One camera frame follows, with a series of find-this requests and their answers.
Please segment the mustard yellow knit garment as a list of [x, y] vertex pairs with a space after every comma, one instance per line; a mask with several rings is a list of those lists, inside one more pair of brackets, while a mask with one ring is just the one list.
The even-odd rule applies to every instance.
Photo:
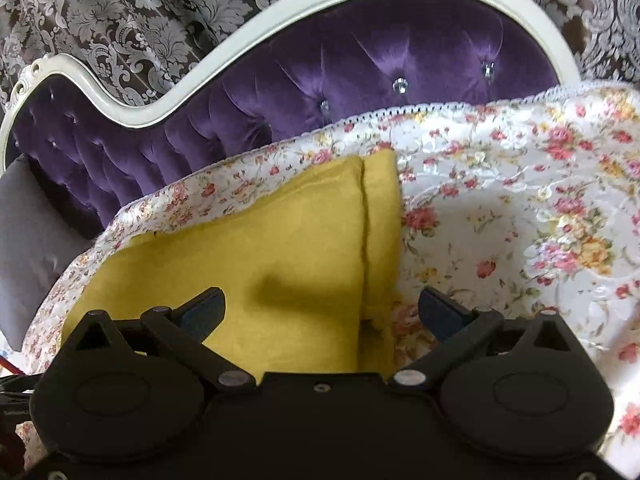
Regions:
[[392, 151], [313, 166], [232, 216], [135, 237], [62, 333], [92, 310], [137, 318], [217, 287], [226, 314], [207, 347], [250, 374], [390, 374], [400, 210]]

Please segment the floral quilted bedspread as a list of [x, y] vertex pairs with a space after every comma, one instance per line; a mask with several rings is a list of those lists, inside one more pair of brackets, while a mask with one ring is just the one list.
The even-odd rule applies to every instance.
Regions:
[[146, 232], [253, 205], [304, 170], [391, 150], [402, 196], [395, 363], [436, 344], [416, 296], [434, 286], [511, 318], [558, 311], [615, 401], [602, 456], [639, 472], [639, 95], [592, 82], [484, 106], [421, 105], [347, 119], [208, 166], [125, 207], [47, 296], [23, 346], [41, 372], [90, 278]]

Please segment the grey satin pillow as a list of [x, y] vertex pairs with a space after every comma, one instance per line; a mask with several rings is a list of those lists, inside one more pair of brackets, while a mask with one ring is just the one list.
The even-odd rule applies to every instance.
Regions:
[[90, 242], [69, 226], [18, 156], [1, 176], [1, 333], [14, 351], [52, 286]]

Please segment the purple tufted velvet headboard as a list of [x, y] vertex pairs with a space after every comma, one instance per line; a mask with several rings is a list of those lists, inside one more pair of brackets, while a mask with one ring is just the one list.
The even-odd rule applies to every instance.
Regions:
[[281, 0], [149, 105], [119, 102], [69, 55], [33, 62], [11, 93], [1, 162], [23, 159], [64, 218], [94, 234], [196, 170], [332, 122], [579, 78], [534, 0]]

